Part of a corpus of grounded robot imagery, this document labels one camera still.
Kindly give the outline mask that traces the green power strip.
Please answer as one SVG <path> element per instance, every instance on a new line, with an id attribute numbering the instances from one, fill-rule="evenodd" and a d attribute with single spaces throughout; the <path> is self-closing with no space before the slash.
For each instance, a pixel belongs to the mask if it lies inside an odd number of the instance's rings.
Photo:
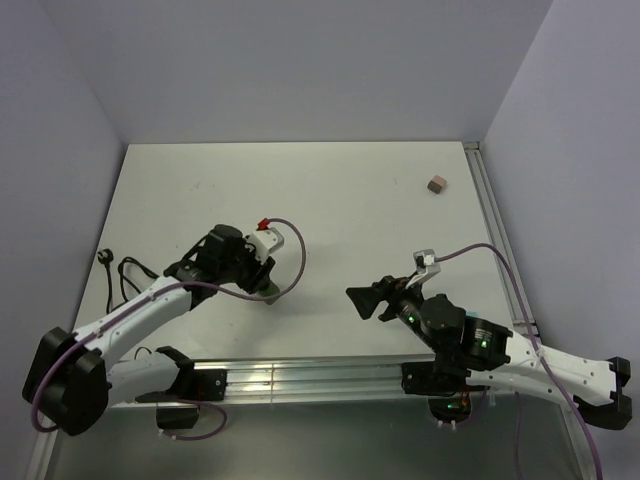
<path id="1" fill-rule="evenodd" d="M 272 305 L 279 298 L 280 288 L 273 281 L 270 281 L 257 292 L 257 295 L 265 304 Z"/>

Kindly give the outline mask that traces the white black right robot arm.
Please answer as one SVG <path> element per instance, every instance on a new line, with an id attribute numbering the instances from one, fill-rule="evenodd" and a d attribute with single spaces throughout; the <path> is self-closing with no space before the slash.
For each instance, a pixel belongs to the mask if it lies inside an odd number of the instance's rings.
<path id="1" fill-rule="evenodd" d="M 402 322 L 433 352 L 431 361 L 402 365 L 401 386 L 409 395 L 509 390 L 575 407 L 586 424 L 601 429 L 622 430 L 632 418 L 632 400 L 623 392 L 631 366 L 622 357 L 596 361 L 535 346 L 510 328 L 470 315 L 443 293 L 425 297 L 407 277 L 385 276 L 346 294 L 364 320 L 384 304 L 380 321 Z"/>

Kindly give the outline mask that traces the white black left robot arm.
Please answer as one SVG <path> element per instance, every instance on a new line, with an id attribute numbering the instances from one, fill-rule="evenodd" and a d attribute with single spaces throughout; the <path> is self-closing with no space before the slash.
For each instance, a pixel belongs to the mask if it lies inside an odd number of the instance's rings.
<path id="1" fill-rule="evenodd" d="M 272 289 L 273 253 L 282 235 L 266 222 L 248 234 L 215 226 L 147 289 L 73 332 L 54 328 L 38 345 L 23 387 L 40 433 L 87 431 L 111 406 L 140 397 L 191 402 L 192 359 L 165 346 L 138 359 L 123 357 L 168 322 L 221 292 L 261 301 Z"/>

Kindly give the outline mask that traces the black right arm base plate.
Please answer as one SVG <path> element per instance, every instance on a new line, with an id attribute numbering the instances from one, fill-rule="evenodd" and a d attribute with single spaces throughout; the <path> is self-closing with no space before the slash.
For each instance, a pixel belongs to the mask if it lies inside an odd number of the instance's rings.
<path id="1" fill-rule="evenodd" d="M 470 386 L 470 371 L 436 361 L 411 361 L 401 364 L 401 388 L 407 395 L 452 397 L 469 390 L 488 390 L 485 385 Z"/>

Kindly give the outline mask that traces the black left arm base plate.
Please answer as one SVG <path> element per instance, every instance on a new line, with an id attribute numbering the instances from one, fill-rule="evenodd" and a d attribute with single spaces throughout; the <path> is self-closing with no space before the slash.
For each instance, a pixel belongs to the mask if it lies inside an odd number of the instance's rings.
<path id="1" fill-rule="evenodd" d="M 135 398 L 138 403 L 177 400 L 221 401 L 227 385 L 227 371 L 221 368 L 194 369 L 180 374 L 174 384 L 163 392 L 151 392 Z"/>

